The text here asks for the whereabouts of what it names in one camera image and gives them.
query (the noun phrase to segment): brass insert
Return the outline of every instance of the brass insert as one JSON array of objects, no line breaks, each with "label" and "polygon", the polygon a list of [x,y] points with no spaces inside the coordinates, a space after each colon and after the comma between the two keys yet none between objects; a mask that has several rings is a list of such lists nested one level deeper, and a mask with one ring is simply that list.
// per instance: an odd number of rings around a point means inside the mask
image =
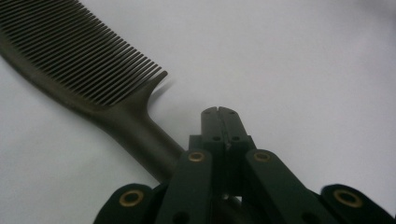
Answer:
[{"label": "brass insert", "polygon": [[334,191],[334,198],[339,202],[353,208],[363,206],[363,201],[355,193],[346,189],[337,189]]},{"label": "brass insert", "polygon": [[205,155],[202,152],[192,152],[189,155],[190,161],[203,161],[204,158],[205,158]]},{"label": "brass insert", "polygon": [[144,193],[138,189],[128,190],[120,196],[120,204],[124,207],[133,207],[143,201]]},{"label": "brass insert", "polygon": [[256,152],[254,153],[254,159],[256,161],[269,161],[271,160],[271,156],[270,154],[266,153],[266,152]]}]

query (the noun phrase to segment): white surface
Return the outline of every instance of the white surface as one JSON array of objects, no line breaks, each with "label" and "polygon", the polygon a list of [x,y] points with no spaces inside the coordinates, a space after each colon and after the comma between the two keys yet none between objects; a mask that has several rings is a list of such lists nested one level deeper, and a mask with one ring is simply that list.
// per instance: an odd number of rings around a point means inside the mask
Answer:
[{"label": "white surface", "polygon": [[[395,215],[395,1],[83,3],[169,72],[150,114],[183,147],[223,105],[308,188],[346,184]],[[156,186],[2,59],[0,74],[0,223],[92,223],[115,189]]]}]

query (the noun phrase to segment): clamp jaw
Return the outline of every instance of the clamp jaw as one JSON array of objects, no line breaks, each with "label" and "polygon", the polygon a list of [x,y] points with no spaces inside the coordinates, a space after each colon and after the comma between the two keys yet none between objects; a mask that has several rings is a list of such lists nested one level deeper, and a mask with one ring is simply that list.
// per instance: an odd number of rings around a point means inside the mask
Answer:
[{"label": "clamp jaw", "polygon": [[[173,177],[155,189],[118,189],[94,224],[394,224],[380,206],[348,186],[320,195],[307,189],[274,153],[257,149],[235,111],[208,108],[202,134],[191,135]],[[214,203],[235,200],[241,220],[217,217]]]}]

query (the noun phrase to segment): dark gray comb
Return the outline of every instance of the dark gray comb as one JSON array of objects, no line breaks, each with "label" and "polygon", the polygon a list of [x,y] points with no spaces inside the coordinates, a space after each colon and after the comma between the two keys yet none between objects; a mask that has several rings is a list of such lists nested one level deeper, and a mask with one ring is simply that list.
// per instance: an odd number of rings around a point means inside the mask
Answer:
[{"label": "dark gray comb", "polygon": [[48,96],[95,122],[157,179],[182,151],[147,113],[166,72],[79,1],[1,0],[0,52]]}]

